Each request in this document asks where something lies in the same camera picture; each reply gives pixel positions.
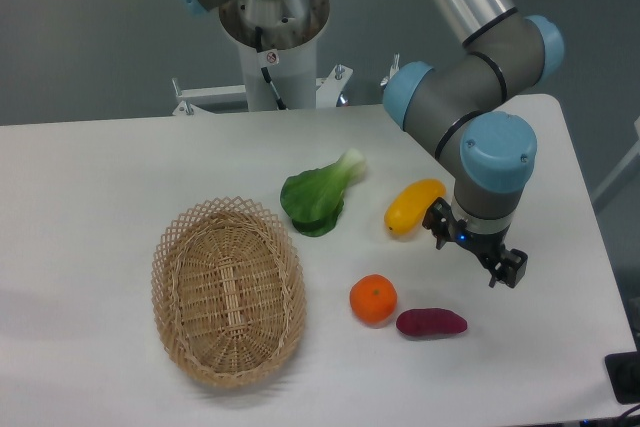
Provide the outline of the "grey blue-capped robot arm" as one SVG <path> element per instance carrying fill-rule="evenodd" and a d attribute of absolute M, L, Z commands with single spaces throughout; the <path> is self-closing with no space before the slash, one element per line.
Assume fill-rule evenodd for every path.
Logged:
<path fill-rule="evenodd" d="M 217 11 L 242 58 L 253 111 L 316 108 L 315 41 L 328 0 L 181 0 L 194 14 Z M 504 103 L 562 63 L 564 41 L 542 16 L 512 0 L 435 0 L 465 55 L 450 68 L 394 67 L 383 93 L 389 116 L 454 179 L 451 201 L 421 215 L 438 245 L 471 252 L 493 282 L 515 286 L 527 257 L 504 244 L 535 163 L 537 140 Z"/>

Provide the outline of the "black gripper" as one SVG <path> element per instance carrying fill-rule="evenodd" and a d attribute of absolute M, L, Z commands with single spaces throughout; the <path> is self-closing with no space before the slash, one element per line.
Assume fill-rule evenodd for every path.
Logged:
<path fill-rule="evenodd" d="M 450 205 L 438 198 L 427 209 L 422 226 L 434 236 L 437 249 L 452 242 L 478 257 L 491 275 L 490 288 L 498 283 L 515 288 L 525 275 L 528 255 L 504 246 L 511 215 L 479 218 L 464 210 L 456 200 Z"/>

